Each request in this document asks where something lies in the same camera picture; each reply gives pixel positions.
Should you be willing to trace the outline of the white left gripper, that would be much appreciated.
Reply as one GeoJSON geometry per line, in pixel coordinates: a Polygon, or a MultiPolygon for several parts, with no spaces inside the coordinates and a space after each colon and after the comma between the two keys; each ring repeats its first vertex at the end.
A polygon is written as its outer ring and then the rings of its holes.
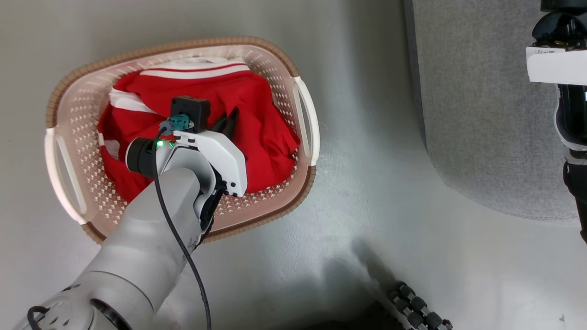
{"type": "Polygon", "coordinates": [[[210,127],[210,131],[189,133],[176,130],[174,138],[177,145],[197,148],[227,182],[229,194],[243,197],[248,184],[245,157],[232,142],[238,119],[239,107],[235,107],[229,115],[222,115],[210,127]]]}

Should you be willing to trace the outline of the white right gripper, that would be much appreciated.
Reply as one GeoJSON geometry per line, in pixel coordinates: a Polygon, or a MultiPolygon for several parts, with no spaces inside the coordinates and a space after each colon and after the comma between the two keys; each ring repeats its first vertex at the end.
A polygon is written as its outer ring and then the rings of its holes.
{"type": "Polygon", "coordinates": [[[526,68],[533,83],[587,86],[587,50],[528,47],[526,68]]]}

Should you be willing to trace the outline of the red white striped garment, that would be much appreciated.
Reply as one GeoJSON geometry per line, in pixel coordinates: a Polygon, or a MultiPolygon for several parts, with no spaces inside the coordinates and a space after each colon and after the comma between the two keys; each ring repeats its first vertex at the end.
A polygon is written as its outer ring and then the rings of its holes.
{"type": "Polygon", "coordinates": [[[291,175],[300,140],[273,104],[269,83],[240,58],[176,59],[121,77],[97,124],[104,172],[126,202],[151,183],[126,167],[129,144],[138,137],[155,138],[171,115],[172,99],[181,96],[210,102],[208,129],[238,110],[233,142],[245,157],[247,193],[291,175]]]}

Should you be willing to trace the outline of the cream perforated laundry basket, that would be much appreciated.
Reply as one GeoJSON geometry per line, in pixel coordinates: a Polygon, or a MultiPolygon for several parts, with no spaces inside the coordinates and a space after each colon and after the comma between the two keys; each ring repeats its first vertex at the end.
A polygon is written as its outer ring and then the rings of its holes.
{"type": "Polygon", "coordinates": [[[271,87],[273,102],[300,138],[296,165],[282,184],[237,198],[226,196],[205,242],[214,242],[291,213],[316,177],[320,130],[310,92],[291,59],[254,36],[183,40],[160,44],[78,67],[61,79],[46,109],[45,161],[57,200],[67,214],[102,244],[122,220],[126,203],[107,178],[96,126],[113,84],[126,74],[175,59],[241,58],[271,87]]]}

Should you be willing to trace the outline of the black roller omni wheel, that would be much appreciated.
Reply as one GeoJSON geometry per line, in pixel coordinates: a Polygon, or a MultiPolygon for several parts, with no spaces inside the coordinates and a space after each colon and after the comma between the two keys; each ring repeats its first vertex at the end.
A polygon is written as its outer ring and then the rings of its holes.
{"type": "Polygon", "coordinates": [[[426,301],[404,282],[389,290],[387,297],[413,330],[454,330],[451,321],[429,309],[426,301]]]}

